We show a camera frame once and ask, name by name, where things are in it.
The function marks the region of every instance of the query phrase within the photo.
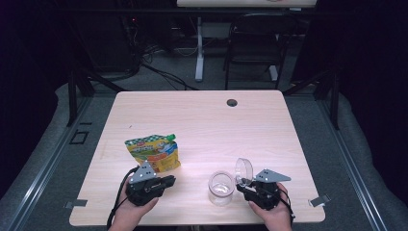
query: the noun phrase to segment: wooden table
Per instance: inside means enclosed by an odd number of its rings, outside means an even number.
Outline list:
[[[153,134],[176,135],[181,166],[159,174],[176,182],[140,225],[261,223],[238,191],[225,207],[208,199],[211,174],[234,174],[238,158],[248,159],[254,174],[267,167],[292,178],[284,185],[294,222],[324,220],[323,209],[308,203],[318,193],[280,91],[134,91],[116,97],[78,195],[88,203],[74,207],[72,225],[106,224],[123,176],[137,165],[124,142]]]

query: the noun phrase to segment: snack bag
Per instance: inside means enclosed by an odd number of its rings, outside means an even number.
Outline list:
[[[140,165],[147,160],[156,172],[164,172],[180,166],[175,138],[174,134],[166,137],[152,135],[128,140],[125,144]]]

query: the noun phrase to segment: cup lid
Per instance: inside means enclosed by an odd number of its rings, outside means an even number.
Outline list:
[[[241,187],[246,187],[252,183],[252,164],[245,158],[238,158],[235,164],[235,180]]]

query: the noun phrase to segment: black chair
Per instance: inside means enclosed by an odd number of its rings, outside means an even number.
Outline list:
[[[224,61],[225,89],[230,81],[242,81],[229,79],[230,64],[265,65],[265,71],[271,65],[278,66],[278,89],[287,46],[296,27],[296,19],[288,13],[247,13],[235,19]]]

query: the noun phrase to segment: clear plastic cup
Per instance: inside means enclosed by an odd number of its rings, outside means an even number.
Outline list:
[[[235,180],[241,187],[249,186],[252,183],[252,164],[245,158],[239,158],[235,165]]]
[[[227,205],[235,189],[233,176],[226,171],[216,171],[208,181],[209,198],[217,206]]]

